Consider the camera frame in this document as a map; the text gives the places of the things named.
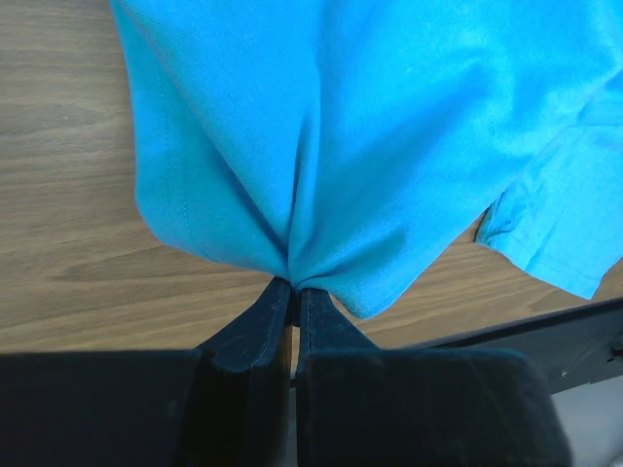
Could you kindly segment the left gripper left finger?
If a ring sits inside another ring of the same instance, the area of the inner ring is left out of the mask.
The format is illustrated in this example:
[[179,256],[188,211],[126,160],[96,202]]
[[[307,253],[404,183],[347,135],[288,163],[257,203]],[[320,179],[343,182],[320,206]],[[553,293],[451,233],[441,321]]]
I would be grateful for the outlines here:
[[290,325],[291,285],[278,277],[271,280],[256,302],[198,349],[219,369],[242,373],[267,365]]

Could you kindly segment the turquoise t shirt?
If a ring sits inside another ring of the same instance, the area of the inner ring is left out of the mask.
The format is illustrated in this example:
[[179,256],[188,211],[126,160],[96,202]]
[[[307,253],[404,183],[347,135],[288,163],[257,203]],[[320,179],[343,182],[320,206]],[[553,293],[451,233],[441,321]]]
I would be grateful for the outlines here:
[[163,243],[390,307],[471,224],[589,299],[622,256],[618,1],[115,1]]

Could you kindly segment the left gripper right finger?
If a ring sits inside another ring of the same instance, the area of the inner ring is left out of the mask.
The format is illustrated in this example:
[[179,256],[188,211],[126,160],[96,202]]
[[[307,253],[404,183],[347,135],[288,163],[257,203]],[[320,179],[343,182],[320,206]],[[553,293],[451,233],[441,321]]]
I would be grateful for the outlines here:
[[300,330],[297,375],[304,371],[307,357],[318,351],[379,349],[336,308],[326,291],[303,290],[295,317]]

